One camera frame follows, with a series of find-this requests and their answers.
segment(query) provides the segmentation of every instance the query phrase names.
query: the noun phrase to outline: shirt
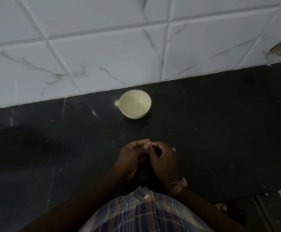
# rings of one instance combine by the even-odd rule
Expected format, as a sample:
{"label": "shirt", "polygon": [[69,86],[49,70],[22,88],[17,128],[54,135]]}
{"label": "shirt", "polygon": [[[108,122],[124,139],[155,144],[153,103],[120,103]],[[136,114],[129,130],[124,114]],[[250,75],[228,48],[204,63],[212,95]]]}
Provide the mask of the shirt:
{"label": "shirt", "polygon": [[79,230],[212,232],[195,213],[167,195],[139,187],[101,207]]}

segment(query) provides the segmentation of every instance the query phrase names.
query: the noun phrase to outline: small white object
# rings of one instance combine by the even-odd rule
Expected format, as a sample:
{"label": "small white object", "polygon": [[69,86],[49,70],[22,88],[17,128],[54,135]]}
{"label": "small white object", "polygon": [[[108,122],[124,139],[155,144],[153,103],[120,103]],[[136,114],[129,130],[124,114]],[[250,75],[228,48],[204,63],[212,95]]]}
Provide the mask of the small white object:
{"label": "small white object", "polygon": [[144,117],[151,107],[150,96],[142,90],[130,90],[119,99],[119,109],[130,119]]}

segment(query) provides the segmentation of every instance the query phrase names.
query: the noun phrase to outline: hand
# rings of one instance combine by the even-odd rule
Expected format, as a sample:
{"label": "hand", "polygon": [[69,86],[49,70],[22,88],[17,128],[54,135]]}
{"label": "hand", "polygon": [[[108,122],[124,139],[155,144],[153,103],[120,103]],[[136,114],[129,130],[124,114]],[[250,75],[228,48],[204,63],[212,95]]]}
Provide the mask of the hand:
{"label": "hand", "polygon": [[148,142],[150,142],[149,139],[134,141],[121,148],[113,170],[119,172],[125,181],[131,180],[138,169],[138,165],[149,158],[147,154],[149,145],[146,144]]}
{"label": "hand", "polygon": [[[153,147],[158,147],[162,151],[160,157],[157,156]],[[174,187],[170,185],[178,181],[177,156],[173,149],[164,142],[153,142],[149,148],[150,160],[154,174],[160,180],[162,186],[167,191]]]}

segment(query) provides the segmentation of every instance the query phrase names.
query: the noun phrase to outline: bowl rim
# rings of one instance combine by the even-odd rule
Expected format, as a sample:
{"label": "bowl rim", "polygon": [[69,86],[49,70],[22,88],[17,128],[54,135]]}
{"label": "bowl rim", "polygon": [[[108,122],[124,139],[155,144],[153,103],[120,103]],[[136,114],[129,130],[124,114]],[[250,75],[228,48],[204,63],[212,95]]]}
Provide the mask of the bowl rim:
{"label": "bowl rim", "polygon": [[[131,92],[131,91],[142,91],[143,93],[147,94],[147,93],[146,93],[145,91],[143,91],[143,90],[132,89],[132,90],[129,90],[129,91],[125,92],[123,95],[125,95],[126,93],[129,93],[129,92]],[[125,116],[129,116],[129,117],[138,117],[138,116],[142,116],[142,115],[146,114],[146,113],[150,110],[152,101],[151,101],[151,97],[149,96],[149,94],[147,94],[148,97],[149,97],[149,99],[150,99],[150,107],[149,107],[149,109],[148,109],[147,111],[145,111],[144,113],[142,113],[142,114],[140,114],[140,115],[137,115],[137,116],[130,116],[130,115],[124,113],[124,112],[121,110],[121,108],[120,108],[120,100],[121,100],[121,98],[123,97],[123,95],[121,95],[121,97],[120,97],[120,99],[119,99],[119,104],[118,104],[118,106],[119,106],[120,111],[121,111]]]}

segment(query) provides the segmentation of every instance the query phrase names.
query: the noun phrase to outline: bracelet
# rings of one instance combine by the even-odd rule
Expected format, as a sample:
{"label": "bracelet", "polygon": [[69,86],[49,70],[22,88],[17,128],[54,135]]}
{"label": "bracelet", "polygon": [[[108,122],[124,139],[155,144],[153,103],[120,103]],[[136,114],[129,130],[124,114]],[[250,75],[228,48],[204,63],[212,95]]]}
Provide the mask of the bracelet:
{"label": "bracelet", "polygon": [[176,184],[176,186],[168,193],[168,195],[172,197],[176,197],[183,187],[188,186],[187,180],[184,177],[182,177],[181,181],[178,180],[178,182],[170,183],[170,185],[171,184]]}

